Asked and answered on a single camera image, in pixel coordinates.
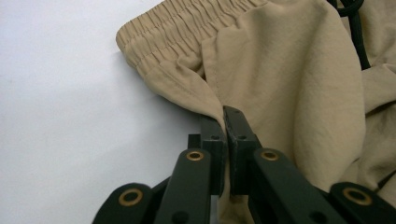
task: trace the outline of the wrinkled cloth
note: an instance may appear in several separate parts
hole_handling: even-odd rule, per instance
[[[396,206],[396,2],[365,1],[359,13],[364,71],[347,22],[324,0],[165,0],[116,40],[169,101],[223,130],[222,107],[238,108],[312,185],[350,181]],[[226,180],[220,223],[252,223]]]

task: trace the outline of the black cord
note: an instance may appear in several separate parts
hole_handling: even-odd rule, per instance
[[[363,42],[363,34],[361,29],[361,17],[359,16],[359,8],[363,5],[364,0],[341,0],[344,8],[338,8],[336,0],[328,0],[328,2],[337,9],[341,17],[348,16],[350,33],[353,45],[361,62],[361,70],[370,68],[371,65],[367,58],[366,49]]]

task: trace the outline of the white table surface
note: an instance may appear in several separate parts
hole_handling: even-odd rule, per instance
[[[172,174],[199,117],[115,41],[159,2],[0,1],[0,223],[91,223],[114,189]]]

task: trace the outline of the elastic waistband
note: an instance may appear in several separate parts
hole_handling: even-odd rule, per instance
[[[129,65],[142,76],[164,60],[199,52],[200,42],[266,0],[165,0],[124,24],[117,44]]]

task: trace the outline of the brass grommet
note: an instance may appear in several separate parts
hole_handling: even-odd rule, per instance
[[[367,206],[367,205],[372,204],[372,202],[373,202],[370,195],[366,194],[365,192],[363,192],[359,189],[345,188],[345,189],[343,189],[343,194],[350,201],[357,203],[359,205]]]
[[[191,151],[187,153],[187,159],[189,159],[190,161],[200,161],[203,158],[204,158],[204,153],[199,151]]]
[[[131,193],[135,194],[136,197],[132,200],[125,199],[125,197]],[[140,189],[127,189],[120,195],[119,203],[123,206],[129,207],[129,206],[133,206],[137,203],[140,203],[142,198],[143,198],[143,192]]]
[[[268,161],[277,161],[279,159],[279,156],[273,151],[266,150],[262,152],[262,158]]]

